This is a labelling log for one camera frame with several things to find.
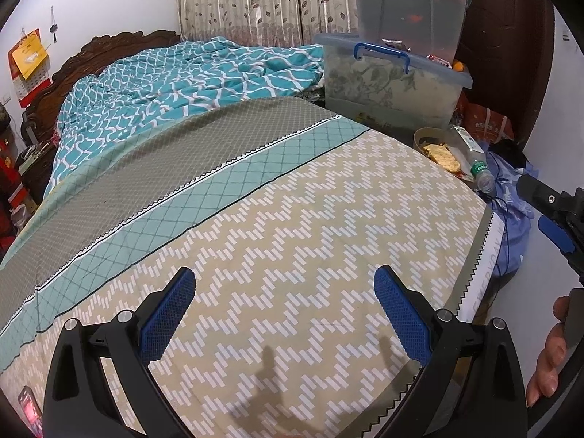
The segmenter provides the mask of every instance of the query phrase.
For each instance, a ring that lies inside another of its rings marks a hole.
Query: yellow envelope
[[[23,39],[20,46],[12,52],[18,70],[25,79],[30,77],[47,56],[47,51],[43,48],[43,44],[35,32]]]

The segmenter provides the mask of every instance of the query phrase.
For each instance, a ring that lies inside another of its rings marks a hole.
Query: calendar
[[[34,32],[40,37],[40,30],[37,29]],[[22,108],[28,107],[39,92],[51,85],[51,78],[49,77],[49,58],[45,58],[28,79],[25,79],[12,57],[12,52],[18,49],[22,41],[24,41],[30,34],[23,37],[8,52],[8,64],[10,66],[12,82]]]

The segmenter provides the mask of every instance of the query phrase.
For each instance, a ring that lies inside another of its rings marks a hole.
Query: carved wooden headboard
[[[69,58],[59,72],[53,74],[53,83],[35,97],[26,109],[25,114],[39,142],[51,139],[61,106],[80,78],[89,74],[99,75],[113,62],[138,54],[144,49],[167,48],[179,42],[180,37],[174,31],[165,30],[147,36],[140,31],[93,38],[77,55]],[[24,124],[20,132],[24,141],[30,145]]]

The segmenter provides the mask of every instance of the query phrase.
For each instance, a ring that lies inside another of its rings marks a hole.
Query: human hand
[[[560,297],[554,303],[554,316],[560,321],[545,340],[545,348],[537,358],[535,374],[527,385],[527,406],[535,404],[542,396],[551,397],[558,388],[558,367],[568,349],[564,338],[564,322],[568,315],[570,297]]]

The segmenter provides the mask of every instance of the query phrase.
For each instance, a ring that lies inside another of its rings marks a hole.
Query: water bottle
[[[463,127],[450,127],[446,131],[446,144],[464,157],[478,189],[489,197],[497,197],[495,178],[489,171],[487,156],[475,139]]]

